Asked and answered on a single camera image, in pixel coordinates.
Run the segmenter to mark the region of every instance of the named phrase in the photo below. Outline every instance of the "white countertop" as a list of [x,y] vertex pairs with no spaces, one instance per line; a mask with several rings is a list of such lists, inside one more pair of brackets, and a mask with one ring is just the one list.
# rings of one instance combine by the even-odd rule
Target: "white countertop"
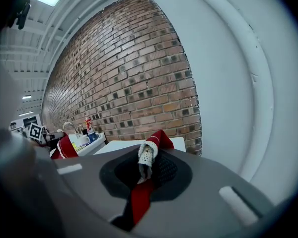
[[[171,138],[170,140],[172,141],[175,149],[186,152],[183,137],[174,137],[174,138]],[[113,141],[110,141],[107,145],[105,145],[95,154],[107,153],[107,152],[123,149],[133,145],[140,145],[143,142],[144,140],[126,140],[126,141],[113,140]]]

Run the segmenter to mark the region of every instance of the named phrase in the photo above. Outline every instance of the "white lace fabric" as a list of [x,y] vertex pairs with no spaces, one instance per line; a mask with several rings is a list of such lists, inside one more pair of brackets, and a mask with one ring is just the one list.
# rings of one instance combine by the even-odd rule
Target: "white lace fabric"
[[141,177],[137,184],[140,184],[151,178],[151,167],[154,163],[154,149],[151,148],[149,145],[146,145],[143,152],[138,153],[138,157],[139,172]]

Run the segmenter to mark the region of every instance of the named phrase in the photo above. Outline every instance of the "ceiling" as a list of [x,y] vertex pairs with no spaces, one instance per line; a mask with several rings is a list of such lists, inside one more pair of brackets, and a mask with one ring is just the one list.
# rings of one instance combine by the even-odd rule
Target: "ceiling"
[[31,0],[22,30],[17,25],[0,33],[0,60],[24,95],[19,114],[41,112],[45,87],[54,64],[71,37],[111,0],[60,0],[51,7]]

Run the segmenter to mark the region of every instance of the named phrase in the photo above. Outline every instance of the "brick wall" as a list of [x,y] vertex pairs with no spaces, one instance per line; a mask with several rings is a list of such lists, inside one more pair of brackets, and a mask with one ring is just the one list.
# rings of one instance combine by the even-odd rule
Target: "brick wall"
[[163,12],[151,0],[122,0],[91,18],[63,50],[42,117],[56,131],[66,121],[78,128],[90,116],[108,141],[163,129],[200,154],[198,103],[190,65]]

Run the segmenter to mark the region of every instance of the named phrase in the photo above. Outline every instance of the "white ceiling beam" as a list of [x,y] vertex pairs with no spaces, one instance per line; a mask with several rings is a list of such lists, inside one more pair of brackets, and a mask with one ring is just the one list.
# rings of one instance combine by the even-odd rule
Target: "white ceiling beam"
[[25,55],[25,56],[36,56],[37,53],[25,52],[25,51],[0,51],[0,55]]
[[[27,113],[27,112],[30,112],[30,111],[33,111],[33,113],[30,113],[28,115],[25,115],[25,116],[19,116],[21,114],[24,114],[24,113]],[[29,117],[33,117],[37,114],[39,114],[41,112],[40,110],[40,107],[37,107],[37,108],[33,108],[33,109],[28,109],[28,110],[19,110],[16,112],[16,115],[14,116],[14,119],[13,120],[18,120],[18,119],[25,119],[25,118],[29,118]]]
[[[38,51],[38,48],[36,47],[31,47],[31,46],[23,46],[23,45],[0,45],[0,49],[5,49],[5,50],[0,50],[0,54],[4,55],[4,53],[1,52],[9,52],[9,54],[13,51],[10,50],[6,50],[6,49],[27,49],[27,50],[33,50],[33,51]],[[44,52],[44,53],[49,53],[50,51],[45,51],[45,50],[40,50],[40,52]]]
[[47,62],[41,62],[41,61],[28,61],[28,60],[15,60],[15,59],[1,59],[1,61],[11,61],[11,62],[27,62],[27,63],[38,63],[38,64],[46,64]]
[[[24,25],[23,29],[19,30],[17,25],[13,25],[11,27],[11,29],[15,29],[15,30],[19,30],[19,31],[25,31],[25,32],[29,32],[29,33],[38,34],[38,35],[44,35],[46,27],[47,26],[45,24],[42,24],[42,23],[27,19],[25,21],[25,25]],[[60,29],[57,29],[55,32],[56,32],[56,35],[54,35],[54,38],[56,40],[60,41],[63,38],[64,32],[61,31]]]
[[31,107],[34,105],[38,105],[41,104],[41,100],[37,100],[37,101],[29,101],[29,102],[22,102],[22,104],[20,104],[20,108],[24,108],[24,107]]
[[48,72],[11,72],[10,75],[14,79],[37,79],[47,78]]
[[31,95],[32,99],[43,97],[43,91],[24,92],[23,95]]
[[58,20],[56,26],[54,27],[54,29],[52,31],[52,37],[48,39],[48,43],[46,44],[46,47],[45,47],[46,50],[48,50],[54,36],[57,34],[57,29],[61,26],[63,21],[66,19],[67,15],[70,14],[74,8],[76,8],[76,6],[79,4],[80,1],[82,1],[82,0],[73,0],[73,2],[71,2],[69,4],[69,6],[67,7],[67,10],[64,13],[62,13],[60,19]]
[[[63,44],[63,42],[65,42],[65,40],[64,40],[64,38],[65,38],[65,36],[67,36],[68,34],[69,34],[69,32],[72,30],[72,28],[77,24],[77,22],[79,21],[79,20],[81,20],[90,10],[92,10],[98,3],[100,3],[101,1],[103,1],[103,0],[95,0],[95,1],[93,1],[93,3],[92,4],[90,4],[89,5],[89,7],[88,8],[86,8],[78,17],[77,17],[77,19],[75,19],[75,21],[72,23],[72,25],[68,28],[68,30],[67,30],[67,32],[65,33],[65,35],[63,36],[63,38],[62,38],[62,40],[59,42],[59,44],[58,44],[58,46],[56,47],[56,49],[54,50],[54,53],[53,53],[53,56],[52,56],[52,58],[51,58],[51,60],[50,60],[50,64],[52,63],[52,61],[53,61],[53,58],[54,58],[54,56],[56,55],[56,53],[57,53],[57,51],[58,51],[58,49],[60,48],[60,46],[61,46],[61,44]],[[57,26],[59,26],[61,23],[62,23],[62,20],[64,20],[64,17],[62,17],[61,18],[61,20],[58,22],[58,25]],[[47,45],[46,45],[46,47],[48,48],[49,47],[49,44],[50,44],[50,40],[48,41],[48,43],[47,43]]]
[[51,35],[48,34],[49,30],[52,28],[52,25],[54,24],[54,21],[56,19],[59,19],[59,14],[61,12],[63,12],[63,8],[65,8],[66,6],[67,7],[71,7],[73,3],[75,3],[76,0],[63,0],[63,2],[60,4],[60,6],[57,7],[57,10],[55,11],[55,13],[52,14],[52,18],[51,20],[49,20],[49,23],[47,25],[47,27],[45,28],[45,32],[41,38],[41,41],[40,41],[40,44],[39,44],[39,49],[42,49],[42,46],[43,46],[43,43],[45,41],[45,38],[48,37],[50,38]]

